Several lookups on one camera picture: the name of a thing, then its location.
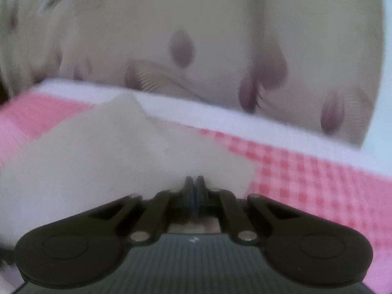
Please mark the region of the beige knit sweater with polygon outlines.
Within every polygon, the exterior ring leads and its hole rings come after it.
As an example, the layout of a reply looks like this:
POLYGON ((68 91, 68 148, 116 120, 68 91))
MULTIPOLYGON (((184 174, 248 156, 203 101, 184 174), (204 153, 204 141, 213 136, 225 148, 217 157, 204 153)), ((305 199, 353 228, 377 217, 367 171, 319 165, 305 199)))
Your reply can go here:
POLYGON ((203 176, 237 196, 254 164, 197 130, 152 118, 133 95, 64 120, 1 169, 1 242, 127 195, 153 197, 203 176))

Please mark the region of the pink checkered bed sheet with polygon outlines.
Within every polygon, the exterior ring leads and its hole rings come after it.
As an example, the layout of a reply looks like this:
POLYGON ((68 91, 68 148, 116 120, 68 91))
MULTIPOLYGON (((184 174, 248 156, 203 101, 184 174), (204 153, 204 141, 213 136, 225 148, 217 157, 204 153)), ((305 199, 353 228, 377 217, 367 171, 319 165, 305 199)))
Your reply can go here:
MULTIPOLYGON (((124 94, 51 80, 1 107, 1 162, 66 118, 124 94)), ((195 128, 254 161, 250 191, 358 229, 374 259, 366 284, 391 292, 391 179, 364 154, 300 129, 221 108, 138 92, 151 116, 195 128)))

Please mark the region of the beige leaf-pattern curtain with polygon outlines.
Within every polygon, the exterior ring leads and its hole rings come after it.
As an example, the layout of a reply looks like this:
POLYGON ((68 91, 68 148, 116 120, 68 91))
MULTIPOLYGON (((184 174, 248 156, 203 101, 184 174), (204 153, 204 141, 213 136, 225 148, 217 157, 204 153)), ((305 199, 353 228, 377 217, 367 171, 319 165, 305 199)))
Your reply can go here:
POLYGON ((116 85, 360 146, 383 33, 382 0, 1 0, 1 83, 116 85))

